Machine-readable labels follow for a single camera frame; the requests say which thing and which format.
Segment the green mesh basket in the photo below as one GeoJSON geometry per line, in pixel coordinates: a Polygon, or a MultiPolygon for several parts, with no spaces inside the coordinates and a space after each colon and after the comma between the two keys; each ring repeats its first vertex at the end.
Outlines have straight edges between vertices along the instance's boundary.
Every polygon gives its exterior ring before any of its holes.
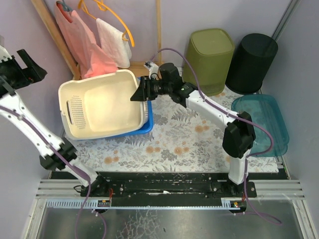
{"type": "Polygon", "coordinates": [[[182,79],[199,83],[207,96],[223,92],[235,44],[228,33],[220,28],[195,31],[191,34],[182,79]]]}

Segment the large black plastic bin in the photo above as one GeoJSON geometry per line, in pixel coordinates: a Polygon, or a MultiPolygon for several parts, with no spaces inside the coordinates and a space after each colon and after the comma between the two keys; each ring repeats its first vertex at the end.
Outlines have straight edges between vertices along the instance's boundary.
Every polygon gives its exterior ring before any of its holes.
{"type": "Polygon", "coordinates": [[[277,52],[277,42],[267,35],[244,36],[229,67],[227,88],[242,95],[259,91],[277,52]]]}

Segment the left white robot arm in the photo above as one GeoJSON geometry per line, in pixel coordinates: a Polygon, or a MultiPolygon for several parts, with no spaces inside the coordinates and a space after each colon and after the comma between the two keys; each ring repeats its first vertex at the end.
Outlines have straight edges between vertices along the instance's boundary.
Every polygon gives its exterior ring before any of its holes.
{"type": "Polygon", "coordinates": [[[40,164],[47,170],[60,170],[75,176],[82,184],[81,196],[106,197],[110,184],[93,169],[85,166],[76,155],[76,148],[44,126],[27,108],[17,93],[20,88],[42,81],[47,72],[28,53],[17,51],[26,64],[21,68],[15,57],[0,48],[0,114],[14,124],[36,147],[40,164]]]}

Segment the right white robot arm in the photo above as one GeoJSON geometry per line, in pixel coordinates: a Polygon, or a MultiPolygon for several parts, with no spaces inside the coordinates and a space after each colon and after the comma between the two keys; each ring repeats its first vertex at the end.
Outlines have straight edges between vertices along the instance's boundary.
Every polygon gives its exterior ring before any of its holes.
{"type": "Polygon", "coordinates": [[[130,100],[153,101],[159,95],[168,95],[176,104],[214,123],[223,131],[222,147],[231,157],[228,178],[231,183],[244,186],[247,179],[245,157],[250,153],[256,138],[251,116],[247,112],[231,111],[208,98],[194,84],[183,82],[172,63],[158,66],[149,61],[144,67],[148,69],[149,75],[140,78],[139,86],[130,100]]]}

